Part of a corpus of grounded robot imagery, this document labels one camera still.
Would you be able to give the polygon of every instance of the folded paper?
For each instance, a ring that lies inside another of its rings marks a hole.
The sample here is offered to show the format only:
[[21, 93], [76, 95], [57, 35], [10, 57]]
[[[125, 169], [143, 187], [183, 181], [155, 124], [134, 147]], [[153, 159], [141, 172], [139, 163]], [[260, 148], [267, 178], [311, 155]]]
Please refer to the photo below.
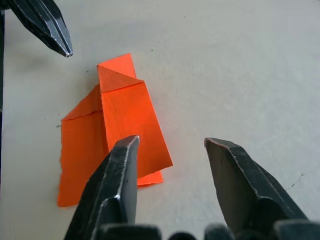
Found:
[[114, 144], [140, 136], [139, 188], [163, 182], [172, 166], [146, 84], [136, 78], [130, 54], [97, 66], [99, 85], [61, 122], [61, 169], [57, 205], [78, 204], [85, 185]]

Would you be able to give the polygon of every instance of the triangular paper flap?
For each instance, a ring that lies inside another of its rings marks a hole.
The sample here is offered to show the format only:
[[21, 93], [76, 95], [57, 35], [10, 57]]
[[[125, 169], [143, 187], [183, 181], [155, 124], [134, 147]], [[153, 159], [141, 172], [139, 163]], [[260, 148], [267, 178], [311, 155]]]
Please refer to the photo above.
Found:
[[156, 171], [147, 176], [143, 176], [137, 179], [138, 188], [148, 187], [154, 184], [161, 184], [164, 182], [161, 171]]
[[120, 74], [127, 75], [132, 78], [137, 78], [134, 63], [132, 61], [130, 53], [118, 56], [108, 61], [104, 61], [100, 63], [97, 67], [104, 67], [106, 69], [113, 70]]
[[103, 66], [98, 66], [98, 76], [101, 93], [111, 92], [131, 85], [143, 83], [144, 81], [123, 75]]
[[71, 120], [102, 111], [99, 84], [62, 120]]

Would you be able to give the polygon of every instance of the white surface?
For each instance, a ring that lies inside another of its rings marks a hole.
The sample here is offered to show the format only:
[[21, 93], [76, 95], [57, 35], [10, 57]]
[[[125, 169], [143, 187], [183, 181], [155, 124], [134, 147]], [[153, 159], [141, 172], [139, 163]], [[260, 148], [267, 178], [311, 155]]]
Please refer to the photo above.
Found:
[[63, 239], [75, 208], [56, 206], [56, 126], [98, 82], [96, 65], [125, 53], [174, 163], [165, 183], [138, 191], [137, 223], [158, 225], [165, 238], [178, 230], [200, 238], [224, 222], [205, 137], [243, 146], [320, 218], [318, 0], [57, 4], [72, 38], [68, 59], [6, 12], [0, 239]]

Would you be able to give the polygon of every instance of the orange folded paper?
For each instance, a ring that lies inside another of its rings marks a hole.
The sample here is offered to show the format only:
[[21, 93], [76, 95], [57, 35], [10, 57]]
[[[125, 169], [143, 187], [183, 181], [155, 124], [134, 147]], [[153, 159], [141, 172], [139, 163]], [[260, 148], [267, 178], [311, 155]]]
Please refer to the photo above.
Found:
[[130, 54], [97, 66], [99, 85], [61, 122], [61, 177], [57, 205], [78, 204], [85, 185], [115, 143], [140, 136], [139, 188], [163, 182], [172, 161], [143, 80]]

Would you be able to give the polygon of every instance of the table surface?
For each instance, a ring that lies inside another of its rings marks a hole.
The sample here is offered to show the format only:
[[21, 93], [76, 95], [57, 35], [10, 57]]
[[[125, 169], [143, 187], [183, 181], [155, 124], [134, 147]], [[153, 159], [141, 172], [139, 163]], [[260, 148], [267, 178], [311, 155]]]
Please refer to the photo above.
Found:
[[57, 0], [74, 55], [5, 16], [0, 239], [62, 240], [61, 119], [98, 83], [96, 65], [132, 53], [174, 166], [139, 189], [137, 223], [202, 238], [224, 223], [205, 137], [233, 141], [320, 218], [320, 1]]

